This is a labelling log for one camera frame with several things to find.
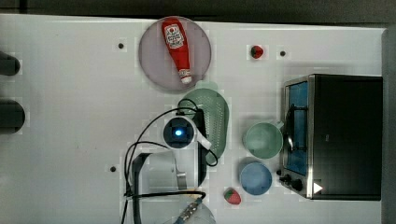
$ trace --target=white table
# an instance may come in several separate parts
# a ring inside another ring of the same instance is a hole
[[[20,102],[28,118],[19,133],[0,136],[0,223],[120,223],[127,146],[186,93],[162,91],[143,75],[137,46],[151,23],[0,15],[0,50],[22,60],[18,75],[0,76],[0,96]],[[380,223],[380,202],[308,201],[277,181],[249,196],[236,166],[251,156],[241,143],[246,120],[279,119],[285,81],[313,73],[380,76],[383,29],[199,24],[213,49],[207,79],[218,83],[231,112],[226,151],[202,185],[217,222]],[[262,60],[249,59],[254,44],[266,47]],[[276,180],[278,157],[263,163]],[[239,206],[223,200],[228,187],[241,193]]]

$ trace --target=red ketchup bottle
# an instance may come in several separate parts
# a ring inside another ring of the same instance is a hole
[[[181,82],[191,83],[189,44],[183,26],[178,19],[167,18],[163,21],[162,30],[166,47],[176,65]]]

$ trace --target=blue bowl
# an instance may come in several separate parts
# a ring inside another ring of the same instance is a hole
[[[264,194],[272,184],[270,171],[260,162],[246,165],[241,171],[239,180],[242,188],[251,195]]]

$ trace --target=teal mug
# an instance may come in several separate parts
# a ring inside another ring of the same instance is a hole
[[[273,158],[283,147],[281,121],[258,122],[244,134],[243,143],[247,150],[260,159]]]

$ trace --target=black toaster oven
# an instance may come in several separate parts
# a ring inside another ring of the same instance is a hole
[[[284,85],[279,180],[313,200],[381,199],[382,77],[314,74]]]

